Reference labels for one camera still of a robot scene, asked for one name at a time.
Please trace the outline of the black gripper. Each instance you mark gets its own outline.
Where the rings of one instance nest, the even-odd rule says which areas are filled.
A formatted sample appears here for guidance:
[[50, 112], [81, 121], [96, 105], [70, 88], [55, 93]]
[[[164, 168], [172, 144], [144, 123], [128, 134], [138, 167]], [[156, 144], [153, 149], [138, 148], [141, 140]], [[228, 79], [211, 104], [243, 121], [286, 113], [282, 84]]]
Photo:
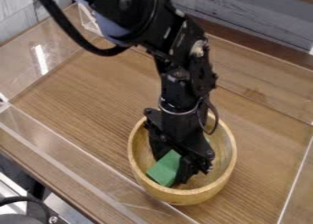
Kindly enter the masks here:
[[154, 159], [160, 160], [171, 150], [176, 150], [183, 156], [176, 183], [187, 184], [200, 172], [208, 175], [216, 153], [207, 134], [212, 135], [219, 128], [220, 116], [216, 107], [208, 101], [200, 101], [187, 112], [148, 108], [145, 116]]

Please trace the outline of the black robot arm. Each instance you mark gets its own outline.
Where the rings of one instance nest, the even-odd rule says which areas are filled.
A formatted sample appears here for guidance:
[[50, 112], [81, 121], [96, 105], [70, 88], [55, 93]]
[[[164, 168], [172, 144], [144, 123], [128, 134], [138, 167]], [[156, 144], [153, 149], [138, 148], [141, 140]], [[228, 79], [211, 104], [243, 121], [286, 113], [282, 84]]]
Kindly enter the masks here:
[[93, 10], [112, 48], [97, 47], [80, 33], [54, 0], [38, 0], [73, 40], [93, 54], [112, 57], [141, 46], [152, 54], [163, 81], [156, 109], [145, 110], [156, 165], [148, 176], [165, 187], [185, 184], [213, 168], [216, 152], [207, 137], [209, 99], [217, 73], [209, 62], [205, 30], [172, 0], [74, 0]]

